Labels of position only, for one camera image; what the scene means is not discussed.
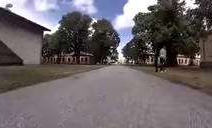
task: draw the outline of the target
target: gray pavement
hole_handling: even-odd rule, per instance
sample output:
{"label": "gray pavement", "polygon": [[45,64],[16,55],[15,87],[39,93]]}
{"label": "gray pavement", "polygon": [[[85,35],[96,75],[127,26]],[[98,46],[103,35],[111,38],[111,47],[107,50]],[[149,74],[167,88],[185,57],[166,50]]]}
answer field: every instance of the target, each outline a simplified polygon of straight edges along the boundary
{"label": "gray pavement", "polygon": [[212,128],[212,97],[110,66],[0,94],[0,128]]}

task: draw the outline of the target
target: pedestrian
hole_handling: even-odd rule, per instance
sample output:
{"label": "pedestrian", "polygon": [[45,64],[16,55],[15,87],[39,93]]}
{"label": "pedestrian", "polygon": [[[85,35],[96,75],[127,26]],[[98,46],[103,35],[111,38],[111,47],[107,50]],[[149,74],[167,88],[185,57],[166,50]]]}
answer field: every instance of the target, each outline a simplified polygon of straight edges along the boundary
{"label": "pedestrian", "polygon": [[160,50],[160,56],[159,56],[159,67],[160,67],[160,72],[167,72],[166,70],[166,61],[167,61],[167,54],[165,48],[162,48]]}

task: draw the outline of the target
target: building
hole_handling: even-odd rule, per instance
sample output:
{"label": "building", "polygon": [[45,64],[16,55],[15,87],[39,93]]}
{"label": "building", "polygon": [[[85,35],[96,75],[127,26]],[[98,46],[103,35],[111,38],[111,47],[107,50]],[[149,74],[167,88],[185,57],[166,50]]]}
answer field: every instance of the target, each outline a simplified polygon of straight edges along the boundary
{"label": "building", "polygon": [[[59,59],[60,64],[76,64],[77,58],[74,54],[74,52],[70,54],[61,54],[61,57],[58,57],[57,55],[50,57],[50,58],[43,58],[43,63],[57,63],[57,60]],[[90,53],[81,52],[80,55],[80,64],[83,65],[91,65],[95,64],[94,56]]]}
{"label": "building", "polygon": [[212,30],[209,30],[201,38],[200,42],[201,68],[212,68]]}
{"label": "building", "polygon": [[0,65],[40,64],[49,29],[0,7]]}
{"label": "building", "polygon": [[[196,55],[195,59],[193,59],[193,64],[196,66],[199,66],[200,59],[201,59],[201,56]],[[180,65],[180,66],[188,66],[190,64],[190,58],[185,57],[184,55],[178,55],[177,61],[178,61],[178,65]],[[149,55],[144,63],[147,65],[154,65],[154,55],[153,54]]]}

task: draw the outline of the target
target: green grass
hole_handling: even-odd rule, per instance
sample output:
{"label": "green grass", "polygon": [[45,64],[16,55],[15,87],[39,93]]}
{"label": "green grass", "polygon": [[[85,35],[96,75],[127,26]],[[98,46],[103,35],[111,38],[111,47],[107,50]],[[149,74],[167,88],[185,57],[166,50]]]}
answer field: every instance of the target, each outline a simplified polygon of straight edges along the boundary
{"label": "green grass", "polygon": [[202,70],[199,67],[177,67],[169,68],[166,73],[155,73],[154,67],[132,66],[132,68],[212,95],[212,71]]}
{"label": "green grass", "polygon": [[0,93],[99,69],[99,65],[36,65],[0,67]]}

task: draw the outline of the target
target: blue sky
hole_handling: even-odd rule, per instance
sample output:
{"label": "blue sky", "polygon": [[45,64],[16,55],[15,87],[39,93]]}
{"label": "blue sky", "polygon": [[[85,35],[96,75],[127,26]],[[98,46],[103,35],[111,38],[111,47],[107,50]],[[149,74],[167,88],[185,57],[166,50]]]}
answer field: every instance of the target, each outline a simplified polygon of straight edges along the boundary
{"label": "blue sky", "polygon": [[106,18],[120,34],[121,48],[132,38],[132,19],[138,12],[146,12],[155,0],[0,0],[0,6],[12,3],[11,11],[41,24],[53,32],[61,17],[71,11],[81,11],[93,19]]}

